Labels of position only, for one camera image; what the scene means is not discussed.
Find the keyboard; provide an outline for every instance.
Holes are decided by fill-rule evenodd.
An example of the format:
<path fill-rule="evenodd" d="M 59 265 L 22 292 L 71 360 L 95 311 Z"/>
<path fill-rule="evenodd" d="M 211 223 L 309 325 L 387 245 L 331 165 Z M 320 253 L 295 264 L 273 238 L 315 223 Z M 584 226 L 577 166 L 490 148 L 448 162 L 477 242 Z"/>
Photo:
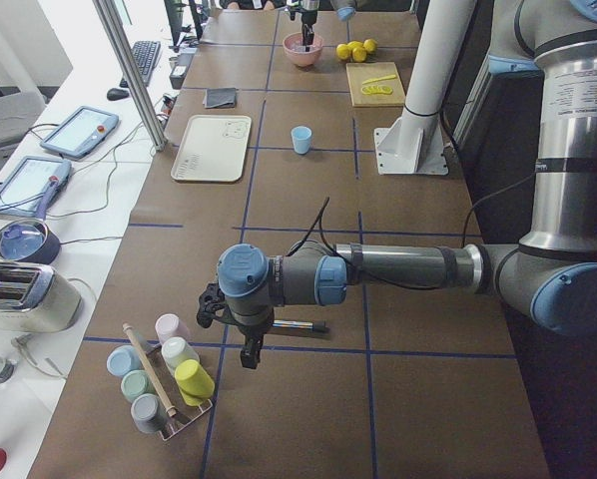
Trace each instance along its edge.
<path fill-rule="evenodd" d="M 152 77 L 152 71 L 159 62 L 159 53 L 161 52 L 161 42 L 152 42 L 149 40 L 140 40 L 135 42 L 132 46 L 132 55 L 135 57 L 137 67 L 139 67 L 139 73 L 143 79 L 144 85 L 150 83 L 150 77 Z M 128 88 L 128 82 L 125 78 L 121 79 L 119 83 L 121 88 Z"/>

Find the yellow cup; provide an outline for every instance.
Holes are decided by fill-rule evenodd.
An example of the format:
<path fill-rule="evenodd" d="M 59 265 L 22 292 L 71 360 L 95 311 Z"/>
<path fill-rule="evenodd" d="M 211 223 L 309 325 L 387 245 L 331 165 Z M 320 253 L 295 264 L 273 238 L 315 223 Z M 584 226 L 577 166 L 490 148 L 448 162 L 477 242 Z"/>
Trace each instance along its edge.
<path fill-rule="evenodd" d="M 215 392 L 215 381 L 196 359 L 179 364 L 175 369 L 175 380 L 189 406 L 198 406 Z"/>

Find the yellow lemon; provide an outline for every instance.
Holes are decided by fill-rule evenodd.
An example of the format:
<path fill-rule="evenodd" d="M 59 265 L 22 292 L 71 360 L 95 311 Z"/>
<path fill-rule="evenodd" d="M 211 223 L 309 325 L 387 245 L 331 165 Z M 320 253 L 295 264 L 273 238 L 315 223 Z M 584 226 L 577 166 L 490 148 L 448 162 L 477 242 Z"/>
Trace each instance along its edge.
<path fill-rule="evenodd" d="M 368 38 L 367 40 L 362 42 L 362 46 L 365 50 L 367 50 L 367 53 L 369 55 L 373 55 L 374 53 L 376 53 L 376 50 L 378 49 L 378 44 L 373 38 Z"/>
<path fill-rule="evenodd" d="M 347 46 L 349 47 L 349 50 L 353 52 L 354 48 L 362 47 L 362 42 L 354 40 L 353 42 L 349 42 Z"/>
<path fill-rule="evenodd" d="M 351 49 L 347 44 L 341 43 L 336 46 L 336 56 L 343 61 L 349 60 L 349 57 L 351 57 Z"/>
<path fill-rule="evenodd" d="M 356 47 L 351 51 L 351 58 L 356 63 L 362 63 L 367 60 L 367 50 L 362 47 Z"/>

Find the tablet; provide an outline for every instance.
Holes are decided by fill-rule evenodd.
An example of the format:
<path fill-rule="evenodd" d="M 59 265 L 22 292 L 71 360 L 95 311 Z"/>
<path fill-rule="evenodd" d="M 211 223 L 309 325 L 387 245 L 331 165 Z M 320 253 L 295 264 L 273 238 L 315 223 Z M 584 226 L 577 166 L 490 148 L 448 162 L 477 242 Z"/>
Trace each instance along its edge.
<path fill-rule="evenodd" d="M 41 141 L 49 152 L 80 159 L 102 143 L 119 123 L 119 116 L 81 107 Z"/>
<path fill-rule="evenodd" d="M 24 157 L 0 186 L 0 213 L 34 217 L 50 177 L 59 181 L 56 194 L 68 182 L 71 168 L 70 160 L 62 158 Z"/>

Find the chair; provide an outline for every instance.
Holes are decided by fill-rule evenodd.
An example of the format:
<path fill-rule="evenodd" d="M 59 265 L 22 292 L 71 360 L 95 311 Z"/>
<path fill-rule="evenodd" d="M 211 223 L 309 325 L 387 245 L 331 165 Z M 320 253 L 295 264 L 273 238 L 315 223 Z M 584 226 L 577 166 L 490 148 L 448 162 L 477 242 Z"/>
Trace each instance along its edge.
<path fill-rule="evenodd" d="M 0 97 L 0 163 L 23 140 L 46 108 L 38 92 L 22 92 Z"/>

